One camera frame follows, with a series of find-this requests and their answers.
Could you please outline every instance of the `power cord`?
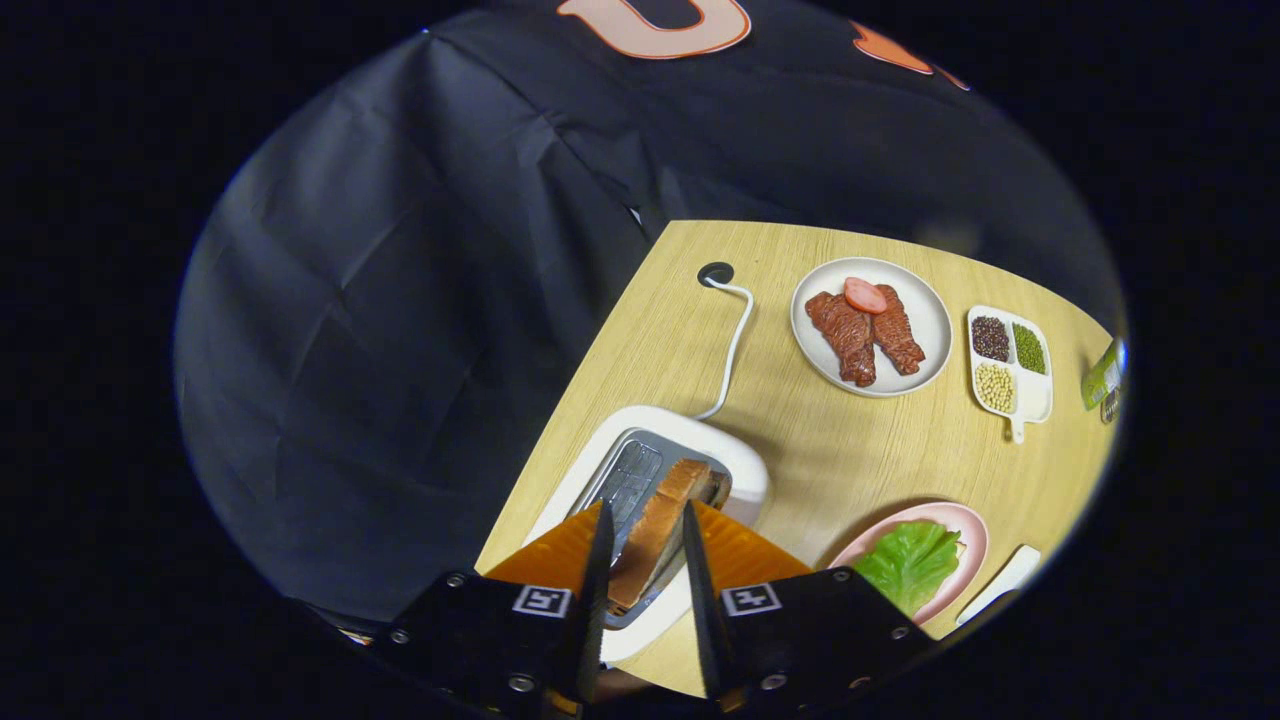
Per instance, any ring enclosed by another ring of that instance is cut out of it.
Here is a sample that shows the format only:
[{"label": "power cord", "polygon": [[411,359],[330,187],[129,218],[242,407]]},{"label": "power cord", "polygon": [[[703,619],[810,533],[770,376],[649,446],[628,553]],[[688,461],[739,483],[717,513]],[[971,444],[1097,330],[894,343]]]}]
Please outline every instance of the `power cord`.
[{"label": "power cord", "polygon": [[742,329],[746,327],[746,320],[751,316],[751,310],[755,307],[755,296],[751,291],[745,287],[737,287],[736,284],[727,284],[717,282],[709,277],[700,278],[701,283],[709,287],[716,287],[726,292],[732,292],[733,295],[741,295],[746,299],[746,309],[742,310],[742,319],[737,322],[737,329],[733,331],[733,340],[728,343],[728,357],[724,360],[724,382],[721,383],[721,396],[716,401],[716,405],[710,410],[703,413],[701,415],[694,415],[695,420],[705,420],[712,415],[719,413],[719,409],[724,406],[724,398],[728,397],[728,380],[733,374],[733,356],[737,354],[737,341],[742,338]]}]

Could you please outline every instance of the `meat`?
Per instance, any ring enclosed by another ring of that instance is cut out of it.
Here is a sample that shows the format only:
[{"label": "meat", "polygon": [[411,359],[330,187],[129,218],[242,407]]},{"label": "meat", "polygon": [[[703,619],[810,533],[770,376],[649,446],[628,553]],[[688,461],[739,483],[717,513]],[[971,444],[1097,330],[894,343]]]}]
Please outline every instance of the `meat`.
[{"label": "meat", "polygon": [[892,286],[878,284],[888,307],[872,318],[872,336],[876,345],[881,346],[884,355],[893,361],[900,375],[910,375],[920,370],[920,361],[924,360],[924,351],[911,337],[911,322],[906,318],[902,300]]},{"label": "meat", "polygon": [[[899,313],[902,304],[899,302]],[[819,292],[810,297],[804,304],[804,311],[840,357],[840,379],[852,382],[858,387],[874,383],[876,347],[872,345],[870,315],[854,309],[842,295],[829,292]],[[905,322],[906,315],[902,315],[902,319]]]}]

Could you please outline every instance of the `toast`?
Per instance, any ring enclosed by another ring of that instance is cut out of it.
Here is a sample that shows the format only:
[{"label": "toast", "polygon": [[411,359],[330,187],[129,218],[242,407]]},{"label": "toast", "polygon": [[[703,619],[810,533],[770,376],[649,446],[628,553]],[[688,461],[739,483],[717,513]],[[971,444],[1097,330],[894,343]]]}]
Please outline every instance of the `toast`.
[{"label": "toast", "polygon": [[645,588],[681,548],[685,502],[726,495],[723,479],[696,460],[681,460],[671,468],[631,528],[609,574],[611,611],[626,612],[640,602]]}]

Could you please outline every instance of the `orange logo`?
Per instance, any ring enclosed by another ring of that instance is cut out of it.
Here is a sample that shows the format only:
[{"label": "orange logo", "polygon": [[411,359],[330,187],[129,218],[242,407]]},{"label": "orange logo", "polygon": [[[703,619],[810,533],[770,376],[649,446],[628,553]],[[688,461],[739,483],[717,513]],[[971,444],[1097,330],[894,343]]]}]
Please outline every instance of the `orange logo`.
[{"label": "orange logo", "polygon": [[[854,20],[849,20],[849,24],[854,26],[854,32],[858,35],[858,37],[854,38],[854,47],[861,50],[865,55],[884,63],[892,63],[900,68],[915,70],[924,76],[933,74],[933,68],[924,60],[911,55],[906,47],[902,47],[897,42],[893,42],[867,26],[858,24]],[[938,72],[960,90],[969,90],[968,85],[960,82],[951,73],[943,70],[942,68],[938,68]]]},{"label": "orange logo", "polygon": [[655,27],[626,0],[567,0],[556,12],[576,15],[618,53],[646,60],[716,53],[751,32],[751,18],[735,0],[687,1],[700,19],[676,29]]}]

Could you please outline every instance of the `green lettuce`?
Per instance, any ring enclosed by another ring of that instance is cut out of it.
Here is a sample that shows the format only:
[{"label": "green lettuce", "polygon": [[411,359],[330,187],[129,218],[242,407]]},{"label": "green lettuce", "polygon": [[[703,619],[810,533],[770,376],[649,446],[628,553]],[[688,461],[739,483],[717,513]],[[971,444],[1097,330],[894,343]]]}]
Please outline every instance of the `green lettuce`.
[{"label": "green lettuce", "polygon": [[960,566],[959,538],[960,533],[928,520],[901,523],[854,562],[854,570],[911,618]]}]

